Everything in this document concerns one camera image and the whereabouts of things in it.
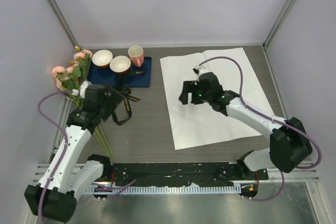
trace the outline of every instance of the ceramic bowl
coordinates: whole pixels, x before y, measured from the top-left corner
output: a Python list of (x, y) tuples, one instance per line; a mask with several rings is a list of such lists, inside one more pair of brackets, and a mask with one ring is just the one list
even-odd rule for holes
[(92, 56), (92, 62), (97, 67), (107, 68), (113, 59), (113, 54), (109, 50), (99, 50)]
[(124, 55), (117, 56), (111, 60), (110, 68), (116, 74), (126, 74), (131, 70), (131, 60)]

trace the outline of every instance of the bouquet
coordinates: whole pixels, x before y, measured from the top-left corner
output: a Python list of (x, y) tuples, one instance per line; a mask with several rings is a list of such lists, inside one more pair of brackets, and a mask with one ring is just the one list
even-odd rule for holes
[[(75, 50), (76, 53), (73, 57), (74, 59), (69, 62), (68, 68), (57, 66), (51, 71), (53, 77), (55, 78), (56, 86), (60, 90), (79, 90), (82, 82), (87, 80), (87, 74), (92, 59), (92, 52), (86, 49), (82, 50), (78, 46), (75, 46)], [(66, 94), (66, 96), (79, 108), (82, 106), (82, 98), (80, 96), (72, 94)], [(100, 124), (94, 130), (94, 135), (96, 136), (100, 146), (103, 148), (105, 154), (111, 160), (112, 150)]]

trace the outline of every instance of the wooden tabletop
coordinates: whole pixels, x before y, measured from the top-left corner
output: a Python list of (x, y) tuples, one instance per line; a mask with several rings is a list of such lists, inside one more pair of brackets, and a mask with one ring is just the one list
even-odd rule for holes
[[(130, 102), (133, 116), (127, 123), (118, 126), (110, 118), (102, 124), (113, 151), (113, 162), (233, 162), (248, 151), (269, 147), (269, 142), (263, 136), (255, 136), (177, 151), (174, 148), (160, 58), (229, 48), (235, 47), (144, 48), (145, 56), (152, 57), (151, 86), (149, 88), (132, 88), (132, 95), (140, 98), (141, 101)], [(261, 46), (246, 46), (243, 49), (275, 115), (282, 116), (279, 100)], [(115, 56), (127, 55), (127, 49), (111, 49), (111, 51)], [(120, 117), (119, 120), (127, 117), (122, 104), (118, 107), (117, 115)], [(94, 153), (104, 154), (93, 136), (84, 147), (78, 163), (84, 163), (87, 157)]]

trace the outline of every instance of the white wall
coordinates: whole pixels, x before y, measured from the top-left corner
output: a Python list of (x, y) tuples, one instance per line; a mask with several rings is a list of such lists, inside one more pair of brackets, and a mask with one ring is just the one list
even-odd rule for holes
[(288, 114), (302, 119), (308, 134), (322, 149), (318, 172), (333, 215), (336, 209), (336, 190), (333, 189), (336, 178), (335, 43), (336, 1), (297, 0), (269, 47)]
[[(46, 0), (0, 0), (0, 7), (0, 222), (18, 224), (28, 213), (24, 190), (48, 160), (55, 132), (37, 103), (56, 91), (50, 71), (73, 49)], [(56, 118), (62, 100), (47, 100), (44, 111)]]
[(262, 44), (285, 0), (56, 0), (86, 47)]

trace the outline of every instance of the pink cup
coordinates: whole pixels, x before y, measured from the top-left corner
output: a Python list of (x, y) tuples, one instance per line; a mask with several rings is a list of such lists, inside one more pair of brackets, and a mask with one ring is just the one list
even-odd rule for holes
[(131, 62), (136, 66), (140, 67), (144, 61), (143, 48), (140, 46), (132, 46), (128, 49), (128, 55), (130, 56)]

